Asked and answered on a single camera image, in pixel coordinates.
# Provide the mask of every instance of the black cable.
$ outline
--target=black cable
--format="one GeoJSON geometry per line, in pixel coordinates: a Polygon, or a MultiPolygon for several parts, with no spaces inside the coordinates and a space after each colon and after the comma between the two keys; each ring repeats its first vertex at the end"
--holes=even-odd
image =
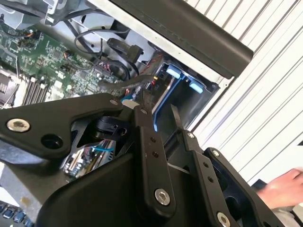
{"type": "Polygon", "coordinates": [[[20,2],[16,2],[16,1],[8,1],[8,0],[0,0],[0,4],[2,4],[3,6],[6,6],[8,8],[14,8],[14,10],[20,10],[23,12],[27,12],[33,15],[36,15],[37,17],[42,17],[45,18],[46,13],[39,11],[31,6],[22,4],[20,2]]]}
{"type": "MultiPolygon", "coordinates": [[[[74,35],[75,37],[78,37],[78,36],[79,36],[79,33],[76,31],[76,29],[72,26],[72,24],[71,24],[69,21],[64,21],[64,23],[65,23],[65,24],[67,25],[67,27],[71,30],[71,32],[73,33],[73,35],[74,35]]],[[[83,37],[78,38],[78,41],[79,41],[79,43],[84,47],[84,49],[87,51],[87,52],[85,52],[85,51],[81,50],[81,49],[77,46],[77,48],[78,48],[79,50],[81,50],[82,52],[85,52],[85,53],[88,53],[88,54],[99,54],[99,55],[102,55],[102,52],[103,52],[103,41],[101,41],[101,44],[102,44],[102,45],[101,45],[100,52],[93,52],[93,51],[91,50],[91,48],[85,43],[83,37]]],[[[127,68],[123,63],[121,63],[121,62],[119,62],[119,61],[114,61],[114,60],[100,60],[99,58],[96,58],[96,59],[97,59],[97,62],[94,64],[94,66],[98,65],[100,62],[104,62],[104,63],[108,63],[108,64],[110,64],[110,65],[114,65],[114,66],[116,66],[116,67],[122,69],[122,71],[123,71],[124,74],[125,74],[124,80],[125,80],[126,78],[130,79],[131,75],[130,75],[130,73],[129,73],[129,70],[128,70],[128,68],[127,68]]],[[[74,68],[79,69],[79,70],[88,70],[88,69],[85,69],[85,68],[82,68],[82,67],[75,66],[75,65],[72,64],[72,63],[71,63],[71,65],[72,65],[74,68]]]]}
{"type": "Polygon", "coordinates": [[[132,78],[130,80],[121,82],[121,83],[105,83],[102,80],[98,82],[98,86],[101,89],[115,89],[115,90],[124,90],[128,88],[134,88],[137,87],[141,84],[145,84],[148,82],[152,82],[154,80],[154,75],[140,75],[138,77],[132,78]]]}
{"type": "MultiPolygon", "coordinates": [[[[73,33],[73,35],[75,37],[77,37],[79,35],[79,33],[77,32],[77,30],[74,28],[74,26],[68,21],[65,20],[64,23],[66,24],[66,26],[70,29],[70,31],[73,33]]],[[[93,52],[91,50],[91,48],[86,44],[86,42],[84,41],[83,38],[78,40],[79,43],[84,47],[84,49],[89,53],[89,52],[93,52]]]]}
{"type": "Polygon", "coordinates": [[[93,52],[92,50],[90,51],[84,51],[82,49],[79,48],[79,46],[77,45],[77,41],[79,41],[80,43],[80,40],[82,37],[90,34],[90,33],[93,33],[93,32],[106,32],[106,33],[115,33],[115,34],[123,34],[123,33],[127,33],[129,32],[129,29],[127,29],[126,31],[118,31],[118,30],[105,30],[105,29],[91,29],[91,30],[87,30],[83,33],[80,33],[76,36],[76,38],[74,39],[74,44],[75,46],[77,47],[77,49],[79,51],[81,51],[82,53],[86,53],[86,54],[100,54],[100,52],[93,52]]]}
{"type": "Polygon", "coordinates": [[[117,60],[99,60],[99,62],[108,63],[109,65],[113,65],[113,66],[116,66],[116,67],[122,69],[122,71],[125,74],[125,77],[123,80],[131,78],[131,74],[129,73],[128,68],[122,62],[117,61],[117,60]]]}
{"type": "Polygon", "coordinates": [[[72,13],[68,14],[63,19],[63,21],[64,20],[69,20],[69,19],[72,19],[72,18],[75,18],[75,17],[79,17],[79,16],[84,16],[84,15],[91,14],[91,13],[98,13],[98,14],[102,14],[104,16],[108,16],[109,17],[109,15],[107,13],[103,12],[100,9],[96,9],[96,10],[93,10],[93,9],[84,9],[84,10],[79,10],[79,11],[72,12],[72,13]]]}

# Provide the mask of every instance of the bolt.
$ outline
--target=bolt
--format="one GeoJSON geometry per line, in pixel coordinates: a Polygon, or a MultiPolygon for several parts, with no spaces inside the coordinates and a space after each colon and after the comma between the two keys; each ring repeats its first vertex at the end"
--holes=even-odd
{"type": "Polygon", "coordinates": [[[19,118],[9,120],[6,126],[9,130],[14,132],[26,132],[30,129],[30,124],[19,118]]]}
{"type": "Polygon", "coordinates": [[[147,111],[144,110],[144,109],[141,109],[141,112],[144,113],[144,114],[147,114],[147,111]]]}
{"type": "Polygon", "coordinates": [[[117,102],[116,100],[114,100],[114,99],[111,99],[111,100],[110,100],[110,103],[111,103],[111,104],[114,104],[114,105],[118,105],[118,102],[117,102]]]}
{"type": "Polygon", "coordinates": [[[226,217],[225,214],[223,214],[221,212],[218,212],[217,213],[217,218],[218,218],[219,222],[221,223],[221,225],[223,227],[230,227],[231,226],[231,223],[230,223],[230,221],[228,220],[228,218],[226,217]]]}
{"type": "Polygon", "coordinates": [[[195,137],[191,132],[188,132],[187,134],[188,134],[188,136],[189,136],[190,138],[192,138],[192,139],[195,137]]]}
{"type": "Polygon", "coordinates": [[[170,203],[169,194],[162,188],[155,191],[155,198],[163,206],[168,206],[170,203]]]}
{"type": "Polygon", "coordinates": [[[219,152],[216,151],[216,150],[212,150],[212,153],[213,153],[216,157],[219,157],[219,156],[220,156],[219,152]]]}

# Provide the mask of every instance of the hand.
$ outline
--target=hand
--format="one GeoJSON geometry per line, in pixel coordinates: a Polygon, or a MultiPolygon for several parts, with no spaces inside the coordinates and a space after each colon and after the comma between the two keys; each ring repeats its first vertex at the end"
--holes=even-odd
{"type": "Polygon", "coordinates": [[[303,202],[303,172],[291,169],[269,182],[257,194],[270,209],[296,206],[303,202]]]}

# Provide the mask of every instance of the white wall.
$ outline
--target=white wall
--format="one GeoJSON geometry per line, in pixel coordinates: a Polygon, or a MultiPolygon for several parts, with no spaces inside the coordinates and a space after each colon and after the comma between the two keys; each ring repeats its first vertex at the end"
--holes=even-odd
{"type": "Polygon", "coordinates": [[[303,1],[188,0],[255,51],[195,135],[250,184],[303,166],[303,1]]]}

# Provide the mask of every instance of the black arm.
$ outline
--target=black arm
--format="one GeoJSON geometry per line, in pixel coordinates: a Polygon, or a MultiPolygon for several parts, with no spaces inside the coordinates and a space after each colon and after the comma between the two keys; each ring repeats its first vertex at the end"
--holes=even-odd
{"type": "Polygon", "coordinates": [[[282,227],[223,155],[202,151],[172,113],[176,131],[163,145],[148,105],[131,109],[109,94],[2,110],[0,184],[23,198],[38,227],[282,227]],[[64,158],[104,139],[116,141],[115,159],[66,183],[64,158]]]}

